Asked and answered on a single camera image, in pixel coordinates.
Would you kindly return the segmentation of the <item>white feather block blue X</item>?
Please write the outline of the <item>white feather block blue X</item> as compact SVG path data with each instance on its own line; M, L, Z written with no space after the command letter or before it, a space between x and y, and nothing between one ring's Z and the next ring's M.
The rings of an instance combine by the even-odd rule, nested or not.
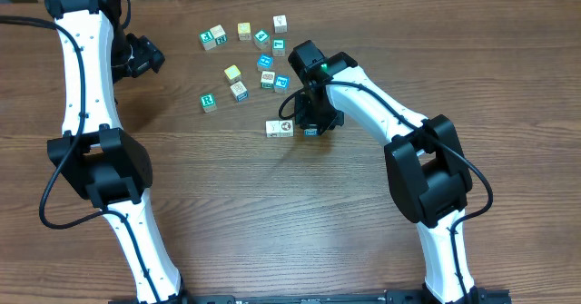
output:
M309 128L309 129L304 130L304 135L305 136L318 136L319 132L315 128Z

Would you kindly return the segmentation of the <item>white block brown picture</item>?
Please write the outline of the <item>white block brown picture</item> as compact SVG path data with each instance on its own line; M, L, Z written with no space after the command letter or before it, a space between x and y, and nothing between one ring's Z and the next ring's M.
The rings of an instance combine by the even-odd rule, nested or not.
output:
M294 127L292 120L280 121L280 137L292 137L294 135Z

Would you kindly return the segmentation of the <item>blue top letter block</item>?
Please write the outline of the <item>blue top letter block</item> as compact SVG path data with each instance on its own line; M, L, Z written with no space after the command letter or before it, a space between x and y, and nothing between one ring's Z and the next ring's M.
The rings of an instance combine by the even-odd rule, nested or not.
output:
M280 137L281 136L281 126L279 121L266 121L265 122L265 132L268 138Z

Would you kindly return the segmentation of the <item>green seven block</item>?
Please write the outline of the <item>green seven block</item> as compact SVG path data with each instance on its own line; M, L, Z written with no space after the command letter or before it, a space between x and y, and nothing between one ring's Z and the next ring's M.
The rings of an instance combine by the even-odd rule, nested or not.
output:
M273 56L283 57L286 54L286 42L284 39L273 39L271 45Z

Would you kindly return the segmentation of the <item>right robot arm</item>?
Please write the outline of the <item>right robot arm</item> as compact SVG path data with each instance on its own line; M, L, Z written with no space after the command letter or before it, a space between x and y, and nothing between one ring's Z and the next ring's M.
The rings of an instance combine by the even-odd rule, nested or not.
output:
M291 117L298 127L321 136L350 116L383 147L389 193L419 232L426 262L425 300L475 300L462 227L476 169L464 158L453 123L399 104L343 52L327 57L306 41L292 50L288 61L303 85L291 95Z

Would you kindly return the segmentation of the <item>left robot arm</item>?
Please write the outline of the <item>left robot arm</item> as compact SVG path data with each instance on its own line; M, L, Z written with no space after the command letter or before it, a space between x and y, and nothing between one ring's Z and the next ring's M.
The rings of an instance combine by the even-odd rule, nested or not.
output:
M133 274L137 303L188 303L153 216L153 167L146 149L122 127L113 86L158 72L162 52L127 34L121 0L44 0L64 55L62 135L48 141L56 172L110 224Z

